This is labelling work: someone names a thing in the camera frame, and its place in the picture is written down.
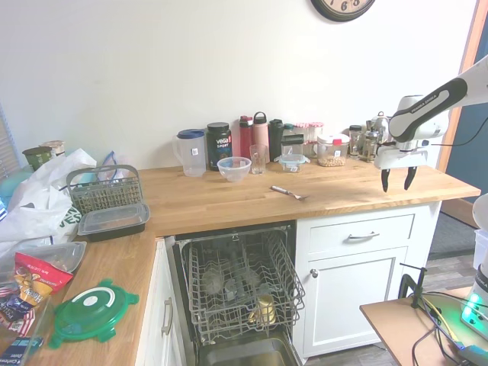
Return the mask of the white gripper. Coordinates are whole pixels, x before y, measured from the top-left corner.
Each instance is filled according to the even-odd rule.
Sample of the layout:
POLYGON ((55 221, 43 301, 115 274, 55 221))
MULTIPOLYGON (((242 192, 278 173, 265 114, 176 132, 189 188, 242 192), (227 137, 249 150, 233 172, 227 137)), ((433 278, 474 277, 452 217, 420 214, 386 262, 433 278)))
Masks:
POLYGON ((408 191, 413 183, 418 166, 428 165, 428 150, 414 149, 403 151, 395 146, 382 146, 378 149, 374 166, 381 171, 381 184, 384 192, 389 188, 390 169, 408 168, 404 181, 404 190, 408 191))

